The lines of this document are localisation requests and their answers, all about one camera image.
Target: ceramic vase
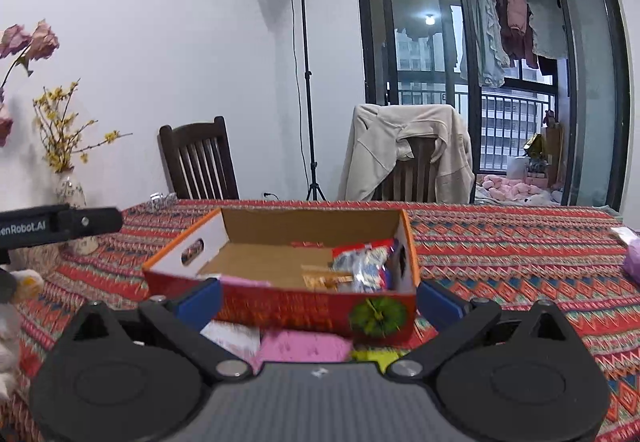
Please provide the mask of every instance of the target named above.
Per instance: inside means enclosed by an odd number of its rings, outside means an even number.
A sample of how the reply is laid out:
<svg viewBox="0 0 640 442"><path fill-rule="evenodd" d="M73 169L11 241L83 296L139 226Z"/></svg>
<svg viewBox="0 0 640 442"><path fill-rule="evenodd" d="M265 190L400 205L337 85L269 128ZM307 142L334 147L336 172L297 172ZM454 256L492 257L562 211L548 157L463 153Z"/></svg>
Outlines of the ceramic vase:
<svg viewBox="0 0 640 442"><path fill-rule="evenodd" d="M83 209L86 207L84 190L73 168L56 173L56 198L58 203L68 203L72 208ZM71 250L78 255L91 254L98 248L95 236L82 237L68 242Z"/></svg>

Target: floor lamp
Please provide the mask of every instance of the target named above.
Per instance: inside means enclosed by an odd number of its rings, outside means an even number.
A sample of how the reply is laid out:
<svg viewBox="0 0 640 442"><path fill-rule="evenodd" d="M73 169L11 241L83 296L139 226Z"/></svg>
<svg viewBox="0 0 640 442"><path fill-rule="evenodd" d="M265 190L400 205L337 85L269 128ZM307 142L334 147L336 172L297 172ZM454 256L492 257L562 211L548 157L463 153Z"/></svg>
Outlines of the floor lamp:
<svg viewBox="0 0 640 442"><path fill-rule="evenodd" d="M316 168L318 167L318 162L316 162L316 152L314 150L314 124L313 124L313 116L311 114L311 71L309 71L309 54L308 48L306 46L306 7L305 0L300 0L302 5L302 37L303 43L305 47L305 85L306 85L306 117L309 124L309 151L310 151L310 160L311 160L311 183L309 184L309 191L306 194L306 199L314 201L318 199L318 195L326 201L324 194L322 193L322 189L320 189L320 184L318 184L318 180L316 178Z"/></svg>

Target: patterned tablecloth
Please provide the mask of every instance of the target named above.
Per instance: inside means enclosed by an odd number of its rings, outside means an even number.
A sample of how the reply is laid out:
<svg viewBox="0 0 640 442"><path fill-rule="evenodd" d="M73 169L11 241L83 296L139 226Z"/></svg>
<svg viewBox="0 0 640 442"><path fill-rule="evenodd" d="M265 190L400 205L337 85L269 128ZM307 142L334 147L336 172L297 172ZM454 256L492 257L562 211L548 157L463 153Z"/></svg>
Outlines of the patterned tablecloth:
<svg viewBox="0 0 640 442"><path fill-rule="evenodd" d="M640 291L621 271L625 249L609 234L616 222L606 213L579 207L183 200L155 214L143 206L127 209L122 231L102 237L90 256L62 252L55 267L50 259L31 256L32 267L42 263L49 273L43 294L19 306L18 392L2 407L8 442L38 440L26 403L30 380L78 307L86 299L134 307L148 292L142 262L218 205L406 209L423 278L505 308L555 300L609 380L611 404L598 440L640 435ZM50 248L45 252L51 256Z"/></svg>

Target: yellow flowers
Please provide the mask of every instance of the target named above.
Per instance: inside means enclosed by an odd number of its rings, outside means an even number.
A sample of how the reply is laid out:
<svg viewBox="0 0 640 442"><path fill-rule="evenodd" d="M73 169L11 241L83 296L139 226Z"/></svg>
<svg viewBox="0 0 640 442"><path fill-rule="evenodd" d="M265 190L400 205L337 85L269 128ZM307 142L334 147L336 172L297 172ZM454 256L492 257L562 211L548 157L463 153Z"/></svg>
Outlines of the yellow flowers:
<svg viewBox="0 0 640 442"><path fill-rule="evenodd" d="M42 96L33 99L33 109L36 114L33 123L40 132L40 141L45 149L44 159L56 173L73 168L72 154L79 154L81 162L86 164L89 160L87 154L89 149L100 147L103 144L111 144L118 138L131 135L131 133L122 135L119 131L114 130L105 134L101 142L80 147L82 131L98 121L91 119L78 129L71 130L78 113L68 113L67 111L77 87L78 81L74 81L66 91L62 86L53 91L44 88Z"/></svg>
<svg viewBox="0 0 640 442"><path fill-rule="evenodd" d="M104 139L106 140L107 144L110 144L111 142L115 141L116 139L120 138L122 135L120 135L119 131L111 131L110 133L107 133L104 136Z"/></svg>

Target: dark wooden chair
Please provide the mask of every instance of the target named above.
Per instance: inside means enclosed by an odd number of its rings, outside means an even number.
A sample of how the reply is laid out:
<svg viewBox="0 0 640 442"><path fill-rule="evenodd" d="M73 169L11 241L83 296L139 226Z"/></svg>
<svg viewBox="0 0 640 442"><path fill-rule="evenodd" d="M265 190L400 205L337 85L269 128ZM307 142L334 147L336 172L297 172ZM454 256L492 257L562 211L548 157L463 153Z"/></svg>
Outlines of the dark wooden chair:
<svg viewBox="0 0 640 442"><path fill-rule="evenodd" d="M396 162L394 169L380 182L372 200L385 202L435 202L437 163L431 164L435 139L408 139L414 158Z"/></svg>
<svg viewBox="0 0 640 442"><path fill-rule="evenodd" d="M176 129L162 126L160 143L178 198L238 199L223 117Z"/></svg>

